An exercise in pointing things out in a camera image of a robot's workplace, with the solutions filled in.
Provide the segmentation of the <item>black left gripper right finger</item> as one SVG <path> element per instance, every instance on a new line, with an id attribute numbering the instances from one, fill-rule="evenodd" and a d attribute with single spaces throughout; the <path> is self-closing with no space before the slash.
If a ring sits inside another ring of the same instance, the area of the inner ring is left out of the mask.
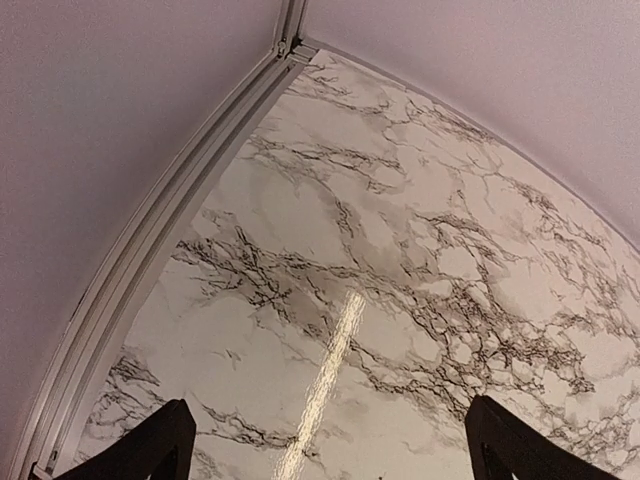
<path id="1" fill-rule="evenodd" d="M 465 429 L 476 479 L 616 479 L 554 445 L 486 395 L 473 398 Z"/>

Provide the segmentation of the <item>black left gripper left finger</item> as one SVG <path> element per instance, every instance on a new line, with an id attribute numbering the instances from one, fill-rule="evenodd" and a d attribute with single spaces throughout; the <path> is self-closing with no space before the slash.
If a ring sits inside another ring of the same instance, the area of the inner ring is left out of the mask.
<path id="1" fill-rule="evenodd" d="M 187 480 L 195 436 L 196 423 L 186 401 L 173 399 L 112 446 L 60 477 Z"/>

